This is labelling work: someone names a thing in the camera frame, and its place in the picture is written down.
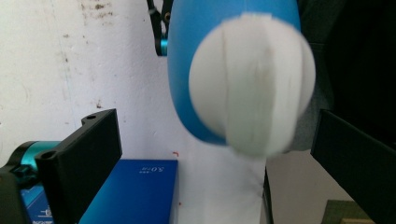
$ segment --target blue box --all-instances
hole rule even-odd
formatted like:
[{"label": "blue box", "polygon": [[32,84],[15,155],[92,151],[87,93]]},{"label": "blue box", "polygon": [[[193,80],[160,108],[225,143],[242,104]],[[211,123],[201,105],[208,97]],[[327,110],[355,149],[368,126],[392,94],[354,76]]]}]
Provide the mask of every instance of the blue box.
[{"label": "blue box", "polygon": [[[33,224],[53,223],[42,187],[21,195]],[[177,161],[120,160],[79,223],[169,224],[177,207]]]}]

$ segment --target blue balloon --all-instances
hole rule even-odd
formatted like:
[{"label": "blue balloon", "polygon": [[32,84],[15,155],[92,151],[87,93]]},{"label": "blue balloon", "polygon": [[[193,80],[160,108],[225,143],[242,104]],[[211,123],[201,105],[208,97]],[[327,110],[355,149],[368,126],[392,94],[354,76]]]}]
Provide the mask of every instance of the blue balloon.
[{"label": "blue balloon", "polygon": [[168,34],[168,74],[172,99],[183,125],[195,137],[225,145],[192,107],[189,75],[192,57],[206,35],[223,21],[243,13],[267,13],[300,30],[296,0],[175,0]]}]

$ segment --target blue object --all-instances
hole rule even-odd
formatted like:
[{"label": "blue object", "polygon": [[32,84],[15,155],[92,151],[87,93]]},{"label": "blue object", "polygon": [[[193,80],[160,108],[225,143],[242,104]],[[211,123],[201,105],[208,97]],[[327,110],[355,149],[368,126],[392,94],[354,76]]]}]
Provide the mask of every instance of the blue object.
[{"label": "blue object", "polygon": [[[176,184],[177,161],[120,160],[79,224],[169,224],[178,206]],[[53,223],[43,189],[26,207],[32,222]]]},{"label": "blue object", "polygon": [[32,204],[32,202],[43,192],[44,192],[44,188],[39,184],[31,187],[30,189],[22,189],[21,196],[24,204],[26,205]]},{"label": "blue object", "polygon": [[184,126],[197,138],[219,145],[225,140],[212,133],[195,113],[189,75],[192,57],[205,36],[223,21],[243,13],[267,13],[300,30],[296,0],[175,0],[168,34],[168,74],[172,99]]}]

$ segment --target white wall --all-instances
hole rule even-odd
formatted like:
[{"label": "white wall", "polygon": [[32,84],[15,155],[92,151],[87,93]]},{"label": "white wall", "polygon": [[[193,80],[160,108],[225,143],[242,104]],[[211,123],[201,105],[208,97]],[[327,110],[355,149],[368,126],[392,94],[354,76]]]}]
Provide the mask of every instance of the white wall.
[{"label": "white wall", "polygon": [[264,162],[186,132],[147,11],[143,0],[0,1],[0,167],[18,145],[62,140],[117,108],[123,158],[179,160],[180,224],[258,223]]}]

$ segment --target black cable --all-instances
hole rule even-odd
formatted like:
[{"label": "black cable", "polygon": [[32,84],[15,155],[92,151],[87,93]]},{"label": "black cable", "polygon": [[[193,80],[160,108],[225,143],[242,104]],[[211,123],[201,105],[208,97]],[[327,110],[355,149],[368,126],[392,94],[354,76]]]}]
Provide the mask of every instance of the black cable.
[{"label": "black cable", "polygon": [[274,224],[274,217],[272,211],[272,201],[271,201],[271,190],[270,182],[268,180],[267,167],[265,167],[265,177],[264,177],[264,190],[262,197],[264,199],[264,206],[266,208],[267,224]]}]

